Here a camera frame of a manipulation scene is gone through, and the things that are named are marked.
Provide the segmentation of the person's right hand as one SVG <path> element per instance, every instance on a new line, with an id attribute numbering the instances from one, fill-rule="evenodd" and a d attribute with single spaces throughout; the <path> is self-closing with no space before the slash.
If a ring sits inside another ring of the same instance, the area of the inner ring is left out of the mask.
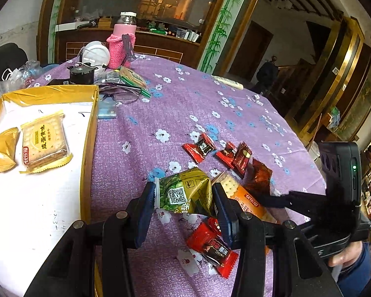
<path id="1" fill-rule="evenodd" d="M 330 259 L 328 260 L 328 266 L 331 268 L 336 266 L 343 267 L 351 266 L 359 259 L 362 251 L 363 251 L 362 241 L 351 242 L 340 253 L 330 257 Z"/>

